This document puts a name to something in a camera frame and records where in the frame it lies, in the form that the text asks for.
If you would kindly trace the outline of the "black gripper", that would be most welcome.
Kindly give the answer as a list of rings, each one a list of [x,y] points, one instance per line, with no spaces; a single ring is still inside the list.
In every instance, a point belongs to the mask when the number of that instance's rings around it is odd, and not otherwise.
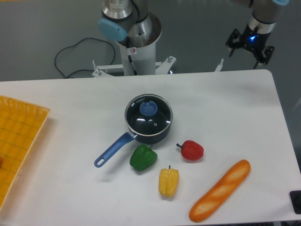
[[[256,69],[259,64],[267,65],[275,50],[274,46],[265,47],[269,36],[270,33],[254,32],[249,25],[245,27],[242,34],[238,29],[234,29],[226,41],[226,46],[230,49],[229,56],[231,57],[236,49],[243,46],[245,50],[252,52],[256,59],[253,69]]]

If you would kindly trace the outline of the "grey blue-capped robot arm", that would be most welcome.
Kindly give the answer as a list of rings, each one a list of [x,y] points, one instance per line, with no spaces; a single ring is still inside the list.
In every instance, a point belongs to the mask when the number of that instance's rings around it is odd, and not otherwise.
[[[275,28],[288,0],[234,0],[233,3],[252,9],[252,16],[243,32],[234,29],[226,41],[230,57],[236,49],[250,52],[258,65],[268,64],[275,47],[267,46],[266,41]]]

